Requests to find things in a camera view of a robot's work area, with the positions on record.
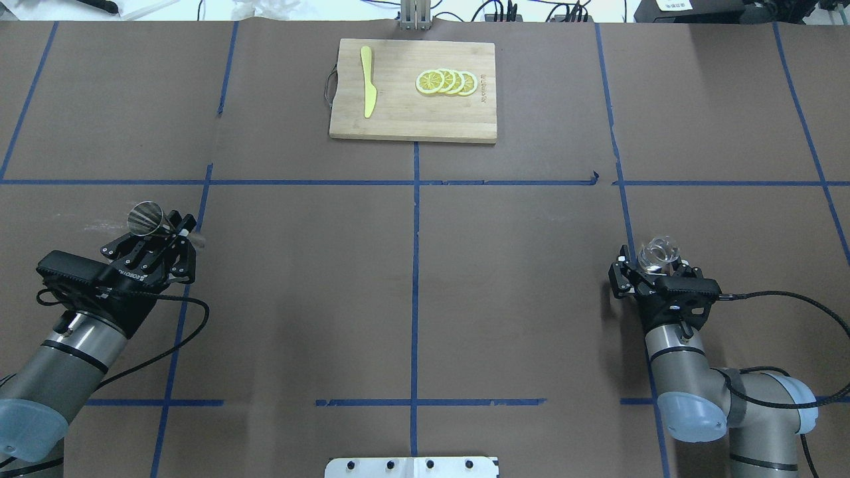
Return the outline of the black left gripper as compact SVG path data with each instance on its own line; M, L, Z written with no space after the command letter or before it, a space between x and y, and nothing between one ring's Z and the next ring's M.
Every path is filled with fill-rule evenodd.
M193 214L161 211L159 236L174 236L119 237L104 247L110 262L100 279L99 293L67 295L60 291L75 311L106 319L131 338L157 303L149 294L156 296L175 282L194 281L196 226Z

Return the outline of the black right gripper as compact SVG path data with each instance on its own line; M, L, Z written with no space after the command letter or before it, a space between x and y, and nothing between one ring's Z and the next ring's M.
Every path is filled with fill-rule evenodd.
M660 296L655 290L655 280L668 275L643 272L637 258L637 253L628 244L620 247L617 261L610 266L610 287L616 299L634 297L643 332L647 334L665 325L682 325L688 336L701 330L717 300L710 301L696 295ZM670 276L703 278L703 272L679 257L671 262Z

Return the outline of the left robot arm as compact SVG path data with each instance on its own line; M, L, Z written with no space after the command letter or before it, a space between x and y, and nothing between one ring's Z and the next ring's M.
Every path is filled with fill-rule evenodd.
M64 313L19 372L2 381L2 454L40 463L66 436L95 391L139 370L109 375L130 339L174 283L195 281L192 214L164 212L155 202L131 209L128 231L100 249L103 260L54 250L37 264L42 292Z

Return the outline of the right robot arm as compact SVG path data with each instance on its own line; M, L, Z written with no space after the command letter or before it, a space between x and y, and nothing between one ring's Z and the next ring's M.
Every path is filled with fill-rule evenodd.
M608 269L616 299L633 297L643 329L656 405L676 441L729 440L734 477L798 477L798 440L814 428L819 412L810 388L774 370L713 367L701 327L719 284L674 258L664 266L632 260L620 248Z

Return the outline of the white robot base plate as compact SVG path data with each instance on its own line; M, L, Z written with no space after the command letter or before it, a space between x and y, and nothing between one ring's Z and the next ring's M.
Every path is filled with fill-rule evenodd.
M325 477L500 477L496 457L340 457L332 459Z

